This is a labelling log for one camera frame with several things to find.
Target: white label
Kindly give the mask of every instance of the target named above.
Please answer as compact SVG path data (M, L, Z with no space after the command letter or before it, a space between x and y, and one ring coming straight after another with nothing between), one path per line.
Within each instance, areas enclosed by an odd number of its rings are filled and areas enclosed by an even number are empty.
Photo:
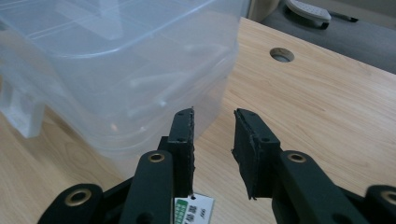
M175 224L208 224L214 199L194 194L195 199L175 198Z

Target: transparent plastic bin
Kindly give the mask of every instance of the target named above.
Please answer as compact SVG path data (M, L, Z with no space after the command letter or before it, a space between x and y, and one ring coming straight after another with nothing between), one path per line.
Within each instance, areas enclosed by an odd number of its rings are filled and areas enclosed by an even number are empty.
M0 2L0 110L25 137L45 105L99 153L156 149L174 114L203 130L232 71L244 0Z

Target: gray floor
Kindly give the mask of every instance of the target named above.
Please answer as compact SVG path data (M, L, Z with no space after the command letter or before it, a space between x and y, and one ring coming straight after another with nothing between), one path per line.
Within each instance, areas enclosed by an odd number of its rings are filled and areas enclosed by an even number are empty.
M320 30L320 22L285 11L281 1L262 24L396 74L396 31L332 12L329 27Z

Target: wood grain surface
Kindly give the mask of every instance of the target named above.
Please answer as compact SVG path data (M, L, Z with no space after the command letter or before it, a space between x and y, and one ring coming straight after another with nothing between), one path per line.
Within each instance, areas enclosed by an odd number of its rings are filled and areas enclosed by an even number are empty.
M396 186L396 76L245 19L238 38L219 116L195 141L194 188L216 200L211 223L275 223L270 200L248 200L231 154L237 107L258 113L283 149L309 154L341 187L362 195L373 184ZM278 62L272 48L295 59ZM0 127L0 223L37 222L77 183L106 190L121 182L48 109L36 138L2 115Z

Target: sticker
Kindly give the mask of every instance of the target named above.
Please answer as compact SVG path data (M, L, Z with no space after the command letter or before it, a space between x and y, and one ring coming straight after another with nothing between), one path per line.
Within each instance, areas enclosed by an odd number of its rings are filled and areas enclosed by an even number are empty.
M191 198L175 198L175 224L208 224L214 199L194 194Z

